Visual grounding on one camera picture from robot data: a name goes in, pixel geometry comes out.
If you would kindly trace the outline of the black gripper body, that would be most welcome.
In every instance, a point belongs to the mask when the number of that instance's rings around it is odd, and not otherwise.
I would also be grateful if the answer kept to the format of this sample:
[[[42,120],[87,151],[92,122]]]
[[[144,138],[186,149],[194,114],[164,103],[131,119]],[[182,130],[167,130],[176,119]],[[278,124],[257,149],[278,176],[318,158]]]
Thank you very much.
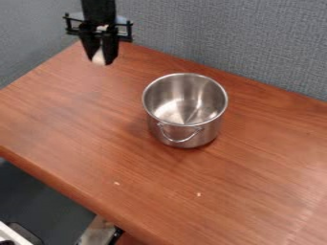
[[[80,5],[82,11],[64,13],[67,34],[78,35],[78,26],[87,22],[96,27],[96,34],[114,26],[118,28],[119,39],[134,41],[134,22],[116,13],[116,0],[80,0]]]

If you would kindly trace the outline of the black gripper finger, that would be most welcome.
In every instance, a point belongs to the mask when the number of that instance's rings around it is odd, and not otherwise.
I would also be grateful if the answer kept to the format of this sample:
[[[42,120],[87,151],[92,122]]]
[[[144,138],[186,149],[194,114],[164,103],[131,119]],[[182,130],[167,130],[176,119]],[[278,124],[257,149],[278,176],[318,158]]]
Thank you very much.
[[[78,35],[87,57],[88,59],[92,59],[96,51],[100,48],[100,40],[95,37],[94,26],[90,23],[83,22],[79,25]]]
[[[103,34],[104,64],[110,65],[119,54],[118,28],[112,27]]]

